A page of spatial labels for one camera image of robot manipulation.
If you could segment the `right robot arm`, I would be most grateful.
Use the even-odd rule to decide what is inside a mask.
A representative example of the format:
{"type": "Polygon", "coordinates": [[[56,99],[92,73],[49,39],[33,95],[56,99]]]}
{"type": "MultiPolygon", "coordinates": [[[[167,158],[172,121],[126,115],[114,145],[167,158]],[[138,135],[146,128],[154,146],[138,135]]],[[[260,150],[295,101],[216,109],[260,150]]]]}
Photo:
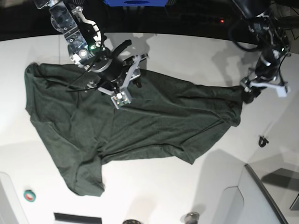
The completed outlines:
{"type": "Polygon", "coordinates": [[[49,9],[53,28],[67,41],[71,61],[85,69],[85,74],[94,72],[99,75],[99,82],[91,88],[114,95],[127,89],[129,83],[142,87],[139,63],[148,55],[135,55],[125,60],[119,57],[132,45],[130,39],[114,50],[107,48],[104,45],[106,36],[95,21],[85,17],[82,4],[75,0],[36,0],[34,4],[38,9],[49,9]]]}

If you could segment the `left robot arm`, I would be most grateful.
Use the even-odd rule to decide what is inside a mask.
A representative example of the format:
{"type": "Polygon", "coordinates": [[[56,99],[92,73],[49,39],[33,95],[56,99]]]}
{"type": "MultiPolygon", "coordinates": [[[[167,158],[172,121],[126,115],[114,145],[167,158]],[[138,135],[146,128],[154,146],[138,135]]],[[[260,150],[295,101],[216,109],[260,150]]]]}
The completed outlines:
{"type": "Polygon", "coordinates": [[[249,68],[246,77],[240,81],[243,102],[252,103],[266,88],[274,89],[280,98],[286,97],[290,88],[281,74],[281,65],[291,55],[291,46],[284,28],[279,26],[271,10],[271,2],[234,0],[232,5],[240,14],[240,20],[229,28],[229,39],[243,51],[260,52],[255,67],[249,68]],[[242,22],[257,40],[256,47],[246,48],[233,37],[234,29],[242,22]]]}

